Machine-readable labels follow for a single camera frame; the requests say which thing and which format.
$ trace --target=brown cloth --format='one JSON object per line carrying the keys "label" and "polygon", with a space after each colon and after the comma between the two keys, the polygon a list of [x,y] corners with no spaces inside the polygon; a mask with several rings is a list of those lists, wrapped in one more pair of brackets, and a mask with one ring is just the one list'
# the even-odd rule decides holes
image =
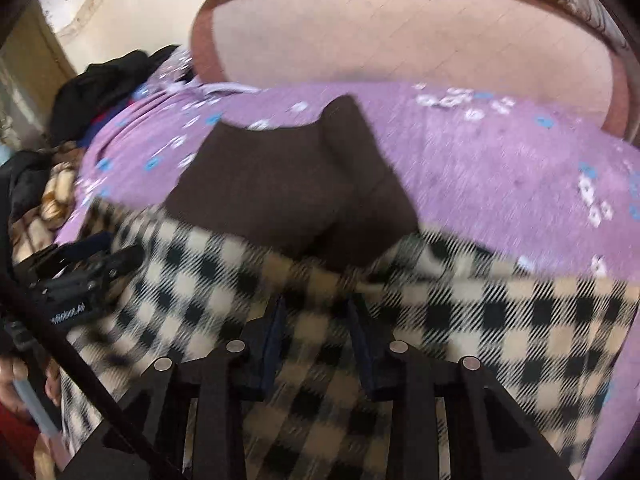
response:
{"label": "brown cloth", "polygon": [[252,131],[219,122],[167,197],[172,218],[332,270],[365,266],[417,231],[398,178],[354,99],[313,124]]}

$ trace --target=metal screw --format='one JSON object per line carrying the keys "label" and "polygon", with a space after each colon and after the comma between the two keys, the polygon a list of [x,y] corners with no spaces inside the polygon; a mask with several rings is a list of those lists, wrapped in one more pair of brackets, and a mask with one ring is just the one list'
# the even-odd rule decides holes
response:
{"label": "metal screw", "polygon": [[154,363],[154,368],[159,372],[165,372],[169,368],[171,368],[173,364],[174,362],[171,361],[171,359],[169,359],[168,357],[161,357],[159,359],[156,359],[156,362]]}
{"label": "metal screw", "polygon": [[226,344],[226,351],[231,352],[232,354],[237,354],[244,350],[244,341],[240,341],[239,339],[234,339],[233,341],[229,341]]}
{"label": "metal screw", "polygon": [[409,345],[404,341],[396,339],[389,343],[389,350],[396,354],[404,354],[409,349]]}
{"label": "metal screw", "polygon": [[468,355],[464,359],[462,359],[463,367],[465,367],[467,370],[471,370],[472,372],[478,370],[481,364],[482,363],[480,362],[480,359],[478,359],[477,357],[473,357],[472,355]]}

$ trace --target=blue fabric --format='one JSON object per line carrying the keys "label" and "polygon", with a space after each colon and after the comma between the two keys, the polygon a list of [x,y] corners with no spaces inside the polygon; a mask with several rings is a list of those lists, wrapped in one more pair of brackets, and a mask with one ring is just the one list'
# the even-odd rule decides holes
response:
{"label": "blue fabric", "polygon": [[76,143],[78,148],[88,148],[91,141],[94,140],[94,137],[98,134],[98,132],[109,122],[111,121],[117,114],[123,111],[127,105],[129,105],[129,97],[123,99],[114,107],[107,110],[101,116],[94,120],[91,123],[87,131],[82,136],[82,139],[78,140]]}
{"label": "blue fabric", "polygon": [[14,150],[12,150],[6,144],[0,144],[0,166],[14,156]]}

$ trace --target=red fabric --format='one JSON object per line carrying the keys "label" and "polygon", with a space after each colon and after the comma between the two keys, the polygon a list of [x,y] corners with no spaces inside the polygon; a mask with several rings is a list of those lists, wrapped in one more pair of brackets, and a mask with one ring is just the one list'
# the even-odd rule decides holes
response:
{"label": "red fabric", "polygon": [[[129,102],[127,103],[127,107],[131,106],[133,103],[135,103],[135,101],[133,99],[129,99]],[[102,112],[100,115],[94,117],[94,120],[91,121],[91,124],[96,124],[103,121],[104,118],[107,116],[107,113],[109,113],[109,110],[106,110]]]}
{"label": "red fabric", "polygon": [[33,448],[40,434],[38,428],[18,420],[0,404],[0,433],[27,471],[34,474]]}

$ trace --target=checkered blanket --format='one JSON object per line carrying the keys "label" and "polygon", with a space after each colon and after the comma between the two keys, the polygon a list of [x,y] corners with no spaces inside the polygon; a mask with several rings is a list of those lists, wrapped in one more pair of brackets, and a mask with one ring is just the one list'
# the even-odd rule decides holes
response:
{"label": "checkered blanket", "polygon": [[[69,335],[117,399],[156,358],[203,357],[260,317],[271,295],[284,294],[287,330],[274,394],[244,419],[250,479],[385,477],[392,405],[365,398],[346,320],[335,308],[354,290],[396,338],[436,358],[478,356],[577,476],[640,294],[638,286],[606,279],[527,276],[437,228],[344,275],[161,210],[131,212],[98,200],[82,235],[101,230],[115,233],[114,250],[136,242],[146,251],[114,314]],[[100,422],[64,374],[63,419],[72,452]]]}

